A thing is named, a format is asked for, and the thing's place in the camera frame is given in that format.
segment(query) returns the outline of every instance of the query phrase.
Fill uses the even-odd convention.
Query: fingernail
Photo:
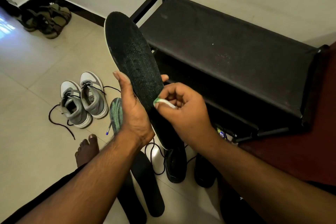
[[[129,82],[131,82],[131,80],[128,78],[128,76],[126,74],[124,74],[123,72],[119,72],[119,74],[121,76],[123,76],[126,80],[128,80]]]
[[[119,77],[119,74],[117,73],[117,71],[114,71],[113,75],[119,81],[120,77]]]

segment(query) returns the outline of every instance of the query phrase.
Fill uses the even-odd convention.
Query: person's right hand
[[[166,85],[158,97],[177,106],[173,109],[162,102],[155,104],[157,111],[173,125],[180,138],[195,150],[202,147],[214,131],[203,97],[180,82]]]

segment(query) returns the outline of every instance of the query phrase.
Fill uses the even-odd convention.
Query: tile floor
[[[39,31],[24,31],[16,20],[0,10],[3,92],[0,94],[0,222],[76,169],[74,153],[82,139],[94,133],[99,137],[100,148],[110,140],[111,136],[105,135],[110,122],[108,116],[94,120],[87,129],[71,127],[74,141],[65,128],[49,122],[48,113],[60,101],[60,85],[64,80],[78,82],[81,73],[88,70],[97,74],[105,86],[119,88],[112,74],[116,69],[102,27],[74,14],[61,35],[49,40]],[[106,92],[108,103],[120,96],[110,88]],[[57,108],[51,117],[61,124],[67,122]],[[194,155],[188,147],[187,157]],[[161,172],[163,158],[156,155],[153,164]],[[199,187],[194,181],[194,165],[194,160],[189,163],[187,178],[181,184],[170,183],[166,174],[157,176],[166,205],[159,218],[149,215],[135,181],[147,212],[147,223],[222,223],[217,184],[210,189]],[[118,200],[105,223],[128,223]]]

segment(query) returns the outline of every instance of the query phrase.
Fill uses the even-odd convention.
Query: black insole
[[[117,196],[130,224],[145,224],[147,215],[135,193],[131,173],[128,173]]]
[[[119,68],[131,80],[133,90],[149,116],[165,149],[173,149],[181,139],[172,125],[154,108],[153,101],[163,89],[154,55],[137,25],[125,14],[112,12],[105,21],[105,38]]]
[[[150,215],[161,216],[165,211],[165,204],[154,176],[153,166],[142,151],[136,155],[131,171],[142,190]]]

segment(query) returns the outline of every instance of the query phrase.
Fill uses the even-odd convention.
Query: person's left arm
[[[25,215],[18,223],[103,223],[137,152],[154,132],[128,77],[114,73],[121,88],[120,132],[73,179]]]

